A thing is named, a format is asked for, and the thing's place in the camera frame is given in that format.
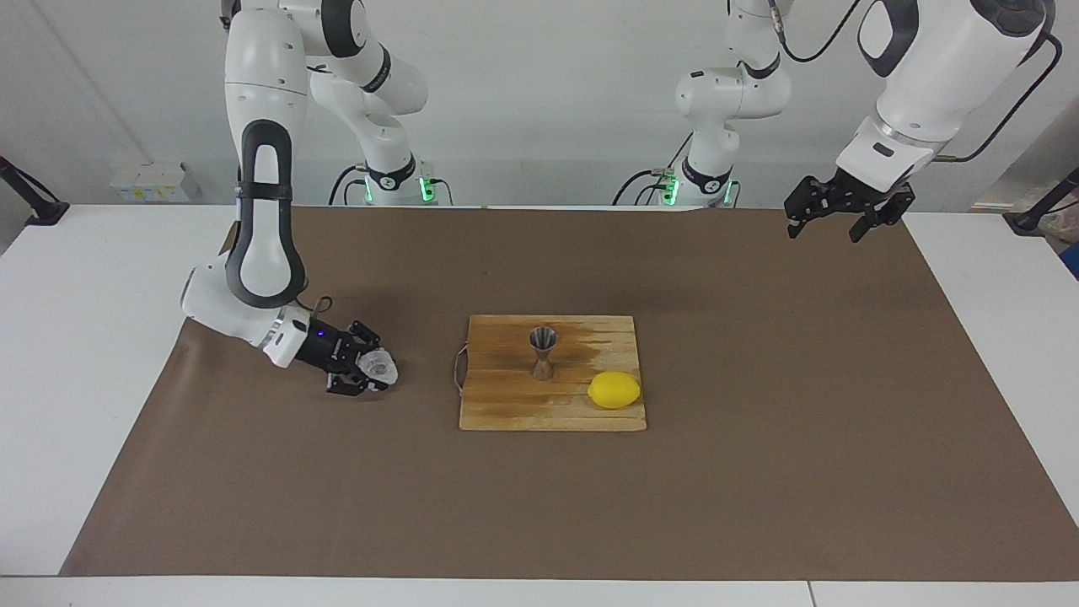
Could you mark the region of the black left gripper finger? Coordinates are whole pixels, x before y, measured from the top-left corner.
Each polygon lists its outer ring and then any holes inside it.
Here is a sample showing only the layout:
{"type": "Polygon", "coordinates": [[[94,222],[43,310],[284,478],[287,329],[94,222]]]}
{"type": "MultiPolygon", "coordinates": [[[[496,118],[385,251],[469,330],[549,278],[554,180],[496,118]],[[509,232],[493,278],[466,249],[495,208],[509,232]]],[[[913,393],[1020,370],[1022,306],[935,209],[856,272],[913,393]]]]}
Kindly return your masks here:
{"type": "Polygon", "coordinates": [[[834,195],[834,180],[817,180],[805,176],[786,197],[787,237],[796,239],[814,219],[827,218],[841,211],[841,196],[834,195]]]}
{"type": "Polygon", "coordinates": [[[874,229],[894,226],[915,201],[913,189],[898,189],[887,201],[860,202],[856,211],[861,217],[849,230],[849,239],[859,243],[874,229]]]}

